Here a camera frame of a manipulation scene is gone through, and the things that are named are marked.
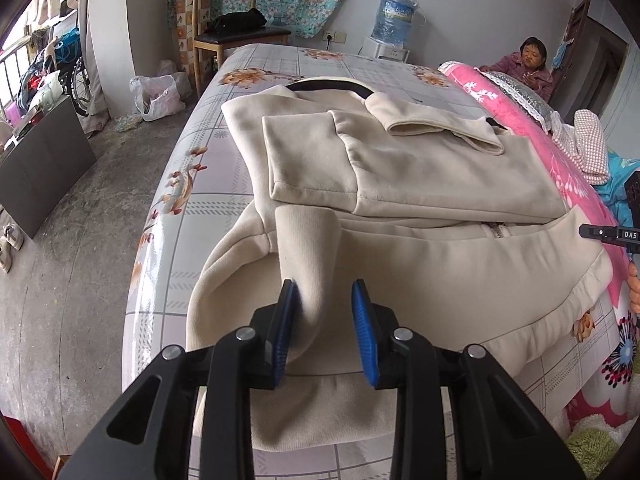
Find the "person's right hand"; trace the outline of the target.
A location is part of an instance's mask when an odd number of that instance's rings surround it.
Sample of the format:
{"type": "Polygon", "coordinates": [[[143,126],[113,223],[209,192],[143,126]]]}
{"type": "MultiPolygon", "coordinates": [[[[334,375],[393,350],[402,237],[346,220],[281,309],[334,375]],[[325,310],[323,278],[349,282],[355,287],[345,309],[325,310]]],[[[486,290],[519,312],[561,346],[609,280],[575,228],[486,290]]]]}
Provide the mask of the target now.
{"type": "Polygon", "coordinates": [[[637,266],[629,263],[627,285],[629,287],[629,307],[635,314],[640,314],[640,278],[637,266]]]}

